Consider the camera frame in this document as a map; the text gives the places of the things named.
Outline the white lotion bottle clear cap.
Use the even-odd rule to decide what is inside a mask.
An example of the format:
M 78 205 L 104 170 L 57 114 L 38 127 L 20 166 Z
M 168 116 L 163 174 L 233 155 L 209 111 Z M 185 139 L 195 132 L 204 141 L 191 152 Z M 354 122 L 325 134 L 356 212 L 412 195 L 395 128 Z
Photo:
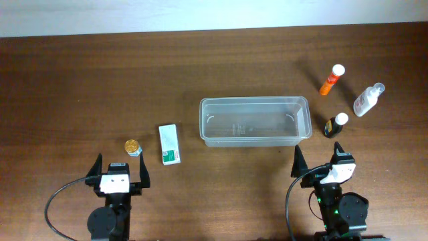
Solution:
M 361 117 L 366 114 L 377 102 L 379 96 L 385 91 L 385 85 L 378 82 L 369 86 L 353 104 L 353 110 L 356 116 Z

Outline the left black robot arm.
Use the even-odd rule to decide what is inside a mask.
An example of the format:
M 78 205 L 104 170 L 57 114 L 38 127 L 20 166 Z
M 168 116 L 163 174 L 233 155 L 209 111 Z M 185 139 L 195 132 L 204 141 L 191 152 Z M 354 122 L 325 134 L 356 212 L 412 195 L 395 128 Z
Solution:
M 98 197 L 105 199 L 104 206 L 95 209 L 88 217 L 87 227 L 92 240 L 126 241 L 130 239 L 131 198 L 140 196 L 150 187 L 150 175 L 139 158 L 140 181 L 131 182 L 127 163 L 111 163 L 107 172 L 102 172 L 102 155 L 89 170 L 85 184 L 94 188 Z

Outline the orange tube white cap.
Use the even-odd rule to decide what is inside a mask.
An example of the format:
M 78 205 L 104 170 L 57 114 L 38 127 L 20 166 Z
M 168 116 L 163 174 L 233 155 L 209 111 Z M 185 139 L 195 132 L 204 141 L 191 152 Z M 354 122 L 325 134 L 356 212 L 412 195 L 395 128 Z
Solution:
M 331 74 L 323 83 L 322 87 L 319 90 L 319 93 L 322 96 L 326 96 L 332 89 L 332 87 L 337 83 L 342 75 L 345 73 L 345 67 L 342 64 L 335 64 L 332 67 Z

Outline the dark bottle white cap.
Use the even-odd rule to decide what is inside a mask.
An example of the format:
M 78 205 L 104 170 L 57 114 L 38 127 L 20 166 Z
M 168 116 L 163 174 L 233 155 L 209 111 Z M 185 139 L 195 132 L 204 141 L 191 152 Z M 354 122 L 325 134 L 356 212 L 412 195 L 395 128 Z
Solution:
M 349 117 L 346 113 L 341 112 L 335 117 L 332 117 L 324 126 L 324 136 L 328 138 L 335 137 L 341 132 L 343 126 L 348 122 Z

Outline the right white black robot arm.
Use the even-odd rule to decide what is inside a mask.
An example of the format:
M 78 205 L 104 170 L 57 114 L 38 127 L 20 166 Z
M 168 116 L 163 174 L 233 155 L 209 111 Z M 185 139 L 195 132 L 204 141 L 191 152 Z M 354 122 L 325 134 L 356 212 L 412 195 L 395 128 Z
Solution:
M 338 142 L 334 144 L 334 153 L 330 162 L 308 168 L 298 145 L 294 149 L 294 162 L 291 177 L 294 181 L 286 194 L 285 217 L 288 233 L 292 240 L 296 237 L 292 231 L 289 217 L 289 199 L 295 184 L 302 188 L 313 188 L 320 208 L 321 220 L 325 231 L 316 232 L 315 240 L 370 241 L 388 240 L 384 236 L 363 236 L 367 229 L 369 202 L 354 192 L 343 193 L 341 185 L 351 179 L 356 168 L 354 157 L 343 150 Z

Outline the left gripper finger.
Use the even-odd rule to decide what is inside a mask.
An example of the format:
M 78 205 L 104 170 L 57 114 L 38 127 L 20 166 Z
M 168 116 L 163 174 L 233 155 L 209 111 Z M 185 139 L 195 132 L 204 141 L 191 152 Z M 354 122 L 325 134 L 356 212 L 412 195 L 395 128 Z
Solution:
M 95 163 L 90 168 L 86 177 L 97 177 L 97 176 L 100 176 L 101 174 L 102 174 L 102 154 L 99 153 Z
M 138 187 L 140 189 L 150 188 L 150 175 L 144 163 L 143 152 L 141 152 L 139 155 L 139 169 L 140 182 L 138 183 Z

